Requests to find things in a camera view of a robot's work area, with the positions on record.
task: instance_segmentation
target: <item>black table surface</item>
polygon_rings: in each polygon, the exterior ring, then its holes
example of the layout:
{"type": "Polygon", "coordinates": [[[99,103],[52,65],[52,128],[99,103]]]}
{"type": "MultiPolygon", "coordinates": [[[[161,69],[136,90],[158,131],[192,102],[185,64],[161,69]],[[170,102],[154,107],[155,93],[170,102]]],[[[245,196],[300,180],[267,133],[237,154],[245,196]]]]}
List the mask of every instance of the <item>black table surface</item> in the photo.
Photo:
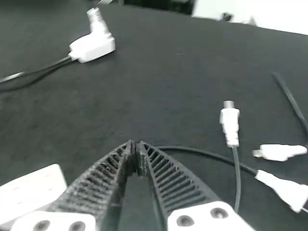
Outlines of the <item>black table surface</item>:
{"type": "MultiPolygon", "coordinates": [[[[89,32],[85,9],[76,0],[1,2],[1,75],[67,56],[69,44],[89,32]]],[[[307,36],[136,7],[101,11],[116,40],[114,53],[0,94],[0,184],[53,163],[71,183],[129,139],[232,158],[218,122],[224,100],[241,110],[240,160],[308,184],[308,155],[283,163],[252,157],[263,143],[305,142],[270,74],[281,73],[308,116],[307,36]]],[[[233,167],[187,154],[175,158],[233,205],[233,167]]],[[[252,176],[242,177],[240,215],[253,228],[307,230],[307,214],[293,212],[252,176]]],[[[129,180],[119,230],[156,230],[146,180],[129,180]]]]}

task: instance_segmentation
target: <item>white cable connector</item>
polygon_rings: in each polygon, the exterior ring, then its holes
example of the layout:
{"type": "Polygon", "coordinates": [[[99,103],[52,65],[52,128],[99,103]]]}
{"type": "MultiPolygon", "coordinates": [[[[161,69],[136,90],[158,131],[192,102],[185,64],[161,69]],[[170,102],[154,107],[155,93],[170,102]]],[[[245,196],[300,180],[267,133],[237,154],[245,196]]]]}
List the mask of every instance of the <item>white cable connector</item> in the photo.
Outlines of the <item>white cable connector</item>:
{"type": "Polygon", "coordinates": [[[91,33],[72,42],[69,46],[71,52],[68,54],[72,60],[78,59],[81,63],[92,61],[116,49],[115,39],[109,32],[100,9],[92,8],[87,14],[91,33]]]}
{"type": "Polygon", "coordinates": [[[240,110],[234,108],[233,101],[224,101],[224,108],[220,111],[219,122],[222,125],[223,132],[225,133],[227,146],[229,148],[239,146],[239,115],[240,110]]]}
{"type": "Polygon", "coordinates": [[[282,180],[268,172],[258,170],[255,178],[271,187],[290,208],[299,213],[308,200],[308,186],[291,180],[282,180]]]}
{"type": "Polygon", "coordinates": [[[286,161],[288,158],[307,153],[307,148],[301,145],[263,144],[259,150],[252,151],[253,156],[267,160],[286,161]]]}

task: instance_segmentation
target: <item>white wall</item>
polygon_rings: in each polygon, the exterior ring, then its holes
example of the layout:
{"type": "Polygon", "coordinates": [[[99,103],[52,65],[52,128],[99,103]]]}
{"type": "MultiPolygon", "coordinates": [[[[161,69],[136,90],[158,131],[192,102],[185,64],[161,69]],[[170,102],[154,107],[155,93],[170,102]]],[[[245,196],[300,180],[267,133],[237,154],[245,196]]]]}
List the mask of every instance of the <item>white wall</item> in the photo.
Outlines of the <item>white wall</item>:
{"type": "Polygon", "coordinates": [[[224,12],[233,22],[252,16],[259,27],[308,35],[308,0],[196,0],[192,15],[220,19],[224,12]]]}

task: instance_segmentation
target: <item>metal connector pin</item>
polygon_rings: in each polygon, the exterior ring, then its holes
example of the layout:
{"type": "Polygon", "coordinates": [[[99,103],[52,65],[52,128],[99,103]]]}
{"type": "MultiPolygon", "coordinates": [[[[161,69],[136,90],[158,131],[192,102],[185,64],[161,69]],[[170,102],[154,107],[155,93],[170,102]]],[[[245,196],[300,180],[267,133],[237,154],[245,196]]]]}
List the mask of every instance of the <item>metal connector pin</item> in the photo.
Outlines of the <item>metal connector pin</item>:
{"type": "Polygon", "coordinates": [[[232,101],[232,100],[225,100],[223,102],[223,107],[224,108],[234,108],[234,101],[232,101]]]}

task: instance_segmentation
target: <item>white plug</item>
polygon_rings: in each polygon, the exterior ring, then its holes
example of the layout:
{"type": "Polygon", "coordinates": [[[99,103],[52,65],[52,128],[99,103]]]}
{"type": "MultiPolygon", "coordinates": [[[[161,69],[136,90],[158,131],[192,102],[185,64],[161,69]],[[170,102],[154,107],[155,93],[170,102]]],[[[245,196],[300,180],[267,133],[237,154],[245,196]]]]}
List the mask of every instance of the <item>white plug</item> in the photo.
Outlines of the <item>white plug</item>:
{"type": "Polygon", "coordinates": [[[224,108],[220,111],[219,122],[222,125],[223,132],[225,133],[227,146],[229,148],[239,146],[239,115],[240,110],[234,108],[233,101],[224,101],[224,108]]]}
{"type": "Polygon", "coordinates": [[[308,200],[308,186],[291,180],[282,180],[268,172],[258,170],[255,178],[271,187],[290,208],[299,213],[308,200]]]}
{"type": "Polygon", "coordinates": [[[92,61],[116,49],[115,39],[109,32],[100,9],[92,8],[87,14],[91,33],[72,42],[69,46],[71,52],[68,54],[72,60],[78,59],[81,63],[92,61]]]}
{"type": "Polygon", "coordinates": [[[267,160],[286,161],[290,157],[306,154],[307,148],[301,145],[263,144],[252,153],[267,160]]]}
{"type": "Polygon", "coordinates": [[[60,166],[50,165],[0,187],[0,229],[9,230],[15,219],[34,210],[46,210],[66,190],[60,166]]]}

